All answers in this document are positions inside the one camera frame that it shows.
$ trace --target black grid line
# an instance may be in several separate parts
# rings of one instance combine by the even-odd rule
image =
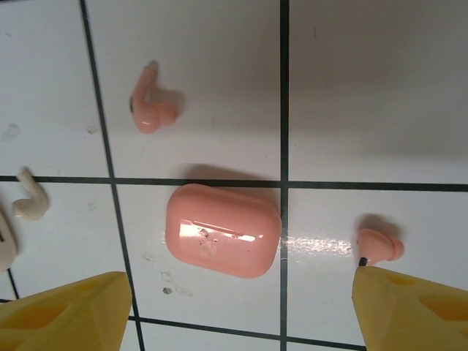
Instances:
[[[57,184],[116,184],[116,185],[152,185],[182,186],[196,183],[208,186],[234,188],[281,188],[288,189],[323,189],[323,190],[376,190],[400,192],[468,192],[468,184],[449,183],[391,183],[363,181],[268,181],[244,179],[196,179],[196,178],[106,178],[106,177],[54,177],[35,176],[38,183]],[[13,175],[0,175],[0,183],[17,182]]]
[[[119,234],[120,242],[122,246],[122,254],[124,256],[125,271],[127,273],[130,288],[132,290],[132,297],[133,297],[132,306],[133,306],[133,313],[136,317],[135,327],[137,329],[138,343],[140,345],[140,351],[145,351],[145,343],[143,341],[143,332],[141,331],[141,323],[139,321],[138,304],[137,304],[137,298],[135,294],[135,286],[133,285],[132,270],[130,268],[130,258],[129,258],[129,253],[127,250],[127,242],[125,239],[124,223],[122,221],[120,202],[118,200],[117,184],[115,183],[115,181],[113,181],[115,178],[115,175],[114,175],[114,169],[113,169],[113,163],[112,163],[112,156],[110,154],[109,134],[107,133],[107,125],[105,123],[104,105],[102,104],[101,88],[100,88],[99,77],[97,73],[96,57],[94,55],[93,39],[91,36],[91,28],[90,28],[89,19],[88,19],[88,9],[86,6],[86,0],[80,0],[80,9],[81,9],[81,17],[83,20],[83,28],[84,28],[85,36],[86,36],[86,44],[88,47],[89,63],[91,66],[91,73],[93,76],[94,94],[96,97],[96,103],[97,103],[97,108],[99,112],[99,122],[101,125],[102,140],[104,142],[105,156],[107,160],[107,170],[109,172],[109,179],[110,179],[110,187],[112,189],[112,196],[113,196],[114,206],[116,210],[118,234]]]
[[[281,351],[287,350],[287,230],[289,197],[289,99],[290,99],[290,2],[279,4],[279,60],[280,60],[280,212],[282,220],[279,266],[279,335]]]
[[[27,1],[27,0],[0,0],[0,2],[20,2],[20,1]]]
[[[135,321],[136,318],[133,316],[129,317],[129,320]],[[165,325],[168,327],[174,328],[183,328],[183,329],[191,329],[194,331],[206,331],[211,333],[221,333],[221,334],[228,334],[228,335],[236,335],[236,336],[246,336],[250,338],[257,338],[257,339],[267,339],[267,340],[277,340],[281,341],[282,337],[276,334],[269,334],[269,333],[258,333],[254,331],[242,331],[238,329],[230,329],[230,328],[219,328],[219,327],[212,327],[209,325],[199,325],[199,324],[191,324],[191,323],[184,323],[184,322],[175,322],[172,320],[157,320],[154,318],[145,318],[140,317],[139,320],[142,323],[148,324],[155,324],[155,325]],[[287,336],[285,338],[286,342],[293,342],[296,344],[306,344],[306,345],[316,345],[321,347],[329,347],[332,349],[340,349],[340,350],[358,350],[358,351],[365,351],[366,348],[361,345],[354,345],[354,344],[345,344],[341,342],[333,342],[333,341],[323,341],[323,340],[315,340],[315,339],[304,339],[304,338],[296,338],[293,336]]]
[[[13,294],[15,295],[16,299],[19,299],[20,294],[18,294],[18,289],[16,287],[15,279],[13,278],[13,272],[12,272],[11,268],[7,269],[7,273],[8,273],[8,279],[10,280],[10,284],[12,286]]]
[[[344,343],[341,343],[341,342],[334,342],[334,341],[303,339],[303,338],[295,338],[295,337],[292,337],[292,336],[288,336],[287,340],[288,340],[288,342],[294,342],[296,344],[306,344],[306,345],[330,347],[330,348],[333,348],[333,349],[340,349],[340,350],[366,351],[365,346],[353,345],[353,344],[344,344]]]

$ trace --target pink earbud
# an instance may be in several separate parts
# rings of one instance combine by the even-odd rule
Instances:
[[[394,261],[403,256],[404,245],[398,238],[383,235],[376,230],[358,231],[358,251],[365,265],[375,265],[380,261]]]
[[[151,134],[170,126],[177,119],[177,107],[168,102],[149,102],[147,96],[157,78],[157,63],[151,61],[140,74],[130,98],[135,126],[143,134]]]

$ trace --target white tile surface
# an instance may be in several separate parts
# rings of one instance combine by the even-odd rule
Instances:
[[[401,228],[405,255],[383,268],[468,289],[468,194],[290,190],[288,335],[363,344],[348,251],[363,214]]]
[[[124,339],[122,340],[120,351],[137,351],[139,349],[140,344],[138,343],[138,335],[137,329],[135,327],[135,322],[129,320],[127,322],[127,327],[125,328]]]
[[[315,345],[296,344],[294,342],[287,343],[287,351],[330,351],[339,349],[331,349],[330,347],[321,347]]]
[[[12,265],[20,297],[108,271],[125,271],[110,186],[43,184],[50,210],[37,222],[12,218],[20,254]],[[25,197],[1,183],[4,208]]]
[[[165,207],[174,190],[118,187],[140,316],[278,333],[279,255],[270,271],[258,279],[235,278],[181,263],[165,245]],[[271,196],[267,189],[244,191],[252,190]],[[175,284],[162,279],[165,272]],[[176,284],[182,293],[176,292]],[[165,295],[165,287],[173,293]]]
[[[468,182],[467,12],[291,0],[290,178]]]
[[[0,298],[4,300],[15,300],[15,294],[13,293],[7,272],[0,273]]]
[[[89,12],[117,176],[186,178],[206,164],[279,178],[279,1],[99,0]],[[129,95],[153,59],[186,110],[140,135]]]
[[[279,351],[279,341],[142,324],[147,350]]]
[[[2,2],[0,50],[0,174],[106,176],[78,1]]]

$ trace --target white plastic piece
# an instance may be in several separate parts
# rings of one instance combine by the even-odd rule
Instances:
[[[41,219],[49,209],[49,199],[44,189],[34,181],[32,175],[26,168],[22,170],[16,178],[18,178],[24,188],[31,194],[31,198],[16,200],[12,204],[14,215],[31,221]]]
[[[6,271],[13,264],[18,250],[7,220],[0,212],[0,272]]]

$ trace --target scratch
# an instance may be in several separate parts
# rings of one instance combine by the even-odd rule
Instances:
[[[188,291],[184,287],[179,287],[178,285],[175,286],[175,291],[184,296],[189,296],[189,297],[193,296],[193,294],[190,291]]]
[[[143,258],[150,262],[156,262],[149,252],[145,252]]]
[[[94,211],[96,209],[96,205],[94,205],[93,201],[88,201],[88,210]]]
[[[174,282],[174,279],[170,275],[170,272],[161,272],[161,279],[164,280],[165,282],[176,285],[176,283]]]
[[[3,132],[0,137],[1,141],[11,141],[21,134],[21,129],[15,123],[8,124],[7,129]]]
[[[93,135],[93,134],[95,134],[97,131],[98,131],[98,129],[97,129],[96,126],[89,126],[89,127],[86,128],[86,132],[87,132],[89,135]]]

